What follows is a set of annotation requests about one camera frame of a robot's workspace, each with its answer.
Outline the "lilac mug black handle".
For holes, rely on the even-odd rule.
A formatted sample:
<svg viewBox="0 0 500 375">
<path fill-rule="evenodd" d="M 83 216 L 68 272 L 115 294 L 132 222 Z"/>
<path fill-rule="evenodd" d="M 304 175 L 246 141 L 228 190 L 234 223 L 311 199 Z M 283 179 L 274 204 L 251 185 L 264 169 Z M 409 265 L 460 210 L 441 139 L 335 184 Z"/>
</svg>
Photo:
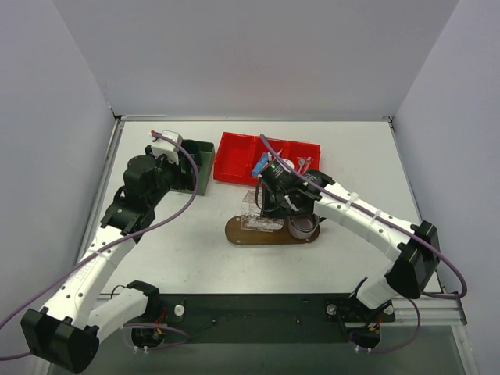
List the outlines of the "lilac mug black handle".
<svg viewBox="0 0 500 375">
<path fill-rule="evenodd" d="M 288 229 L 292 237 L 298 240 L 310 238 L 317 228 L 314 216 L 292 216 L 289 219 Z"/>
</svg>

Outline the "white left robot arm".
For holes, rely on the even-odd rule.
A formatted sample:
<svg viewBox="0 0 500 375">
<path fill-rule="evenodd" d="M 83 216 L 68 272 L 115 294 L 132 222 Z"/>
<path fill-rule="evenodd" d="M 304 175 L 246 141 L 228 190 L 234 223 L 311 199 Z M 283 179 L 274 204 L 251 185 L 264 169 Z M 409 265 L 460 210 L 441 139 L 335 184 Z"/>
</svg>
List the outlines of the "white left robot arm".
<svg viewBox="0 0 500 375">
<path fill-rule="evenodd" d="M 142 236 L 158 228 L 155 208 L 187 182 L 198 192 L 199 171 L 182 145 L 157 141 L 129 160 L 123 186 L 77 265 L 57 281 L 59 290 L 39 309 L 28 309 L 20 325 L 32 355 L 72 373 L 85 370 L 110 334 L 129 320 L 154 320 L 160 311 L 156 287 L 133 283 L 124 296 L 95 303 L 125 256 Z"/>
</svg>

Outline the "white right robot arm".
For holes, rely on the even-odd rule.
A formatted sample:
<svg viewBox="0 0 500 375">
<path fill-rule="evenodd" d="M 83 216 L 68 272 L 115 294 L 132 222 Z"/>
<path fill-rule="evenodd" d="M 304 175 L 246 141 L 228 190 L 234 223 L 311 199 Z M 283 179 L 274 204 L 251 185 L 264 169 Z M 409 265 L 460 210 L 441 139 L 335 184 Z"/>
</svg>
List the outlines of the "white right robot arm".
<svg viewBox="0 0 500 375">
<path fill-rule="evenodd" d="M 263 213 L 277 218 L 314 216 L 331 220 L 377 248 L 390 262 L 365 277 L 351 297 L 375 310 L 397 295 L 418 299 L 437 269 L 438 230 L 432 223 L 400 220 L 364 202 L 319 170 L 292 173 L 278 161 L 257 175 L 263 185 Z"/>
</svg>

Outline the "clear acrylic toothbrush holder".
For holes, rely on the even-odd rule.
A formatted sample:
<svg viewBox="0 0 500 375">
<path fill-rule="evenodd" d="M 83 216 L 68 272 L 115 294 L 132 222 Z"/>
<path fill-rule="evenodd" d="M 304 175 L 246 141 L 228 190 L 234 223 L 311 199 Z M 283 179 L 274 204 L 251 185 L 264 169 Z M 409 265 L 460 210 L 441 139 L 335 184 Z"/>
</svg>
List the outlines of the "clear acrylic toothbrush holder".
<svg viewBox="0 0 500 375">
<path fill-rule="evenodd" d="M 270 219 L 261 213 L 261 209 L 255 203 L 255 191 L 247 190 L 241 201 L 241 228 L 271 233 L 283 227 L 283 219 Z"/>
</svg>

